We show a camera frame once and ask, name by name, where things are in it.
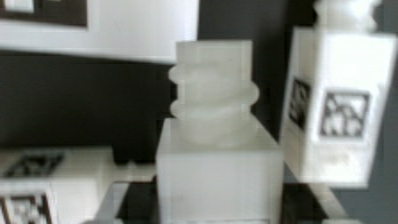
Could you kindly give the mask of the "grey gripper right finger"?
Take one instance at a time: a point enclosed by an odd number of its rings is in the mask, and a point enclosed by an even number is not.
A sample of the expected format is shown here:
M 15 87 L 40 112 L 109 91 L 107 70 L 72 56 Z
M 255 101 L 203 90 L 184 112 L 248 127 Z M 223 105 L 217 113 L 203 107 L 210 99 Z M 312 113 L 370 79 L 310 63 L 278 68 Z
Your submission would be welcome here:
M 285 184 L 283 224 L 356 224 L 326 185 Z

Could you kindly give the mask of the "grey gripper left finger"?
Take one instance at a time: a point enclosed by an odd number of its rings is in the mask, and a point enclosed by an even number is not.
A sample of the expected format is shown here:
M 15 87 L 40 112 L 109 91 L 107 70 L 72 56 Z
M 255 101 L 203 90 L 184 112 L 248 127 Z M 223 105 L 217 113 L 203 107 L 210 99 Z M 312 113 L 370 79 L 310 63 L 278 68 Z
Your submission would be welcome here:
M 155 211 L 155 184 L 116 183 L 97 216 L 82 224 L 157 224 Z

